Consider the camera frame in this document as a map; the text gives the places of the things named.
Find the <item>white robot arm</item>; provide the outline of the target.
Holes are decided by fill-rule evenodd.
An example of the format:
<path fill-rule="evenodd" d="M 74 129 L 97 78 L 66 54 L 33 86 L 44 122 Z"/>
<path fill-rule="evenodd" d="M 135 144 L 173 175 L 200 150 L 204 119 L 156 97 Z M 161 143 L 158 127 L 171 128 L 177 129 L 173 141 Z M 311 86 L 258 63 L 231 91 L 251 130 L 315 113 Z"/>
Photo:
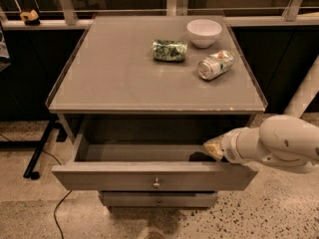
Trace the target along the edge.
<path fill-rule="evenodd" d="M 287 115 L 272 116 L 259 127 L 240 127 L 203 144 L 214 159 L 236 164 L 255 161 L 293 173 L 319 168 L 319 127 Z"/>

